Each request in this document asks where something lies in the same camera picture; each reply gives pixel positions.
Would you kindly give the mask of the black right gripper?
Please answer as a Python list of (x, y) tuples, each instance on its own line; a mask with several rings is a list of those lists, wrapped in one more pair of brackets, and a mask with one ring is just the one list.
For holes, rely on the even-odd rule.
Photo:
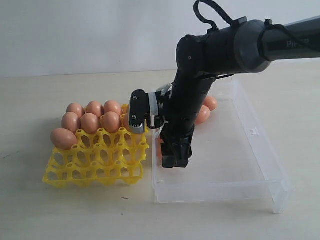
[(167, 124), (161, 132), (163, 168), (186, 168), (192, 156), (196, 118), (212, 84), (214, 74), (190, 76), (177, 72), (169, 98), (164, 105)]

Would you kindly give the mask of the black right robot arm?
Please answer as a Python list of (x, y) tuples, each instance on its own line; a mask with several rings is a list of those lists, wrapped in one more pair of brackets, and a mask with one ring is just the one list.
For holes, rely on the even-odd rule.
[(271, 62), (318, 58), (320, 19), (287, 25), (238, 19), (205, 35), (184, 36), (177, 45), (177, 73), (165, 95), (162, 166), (184, 168), (192, 156), (195, 122), (212, 84), (221, 75), (260, 73)]

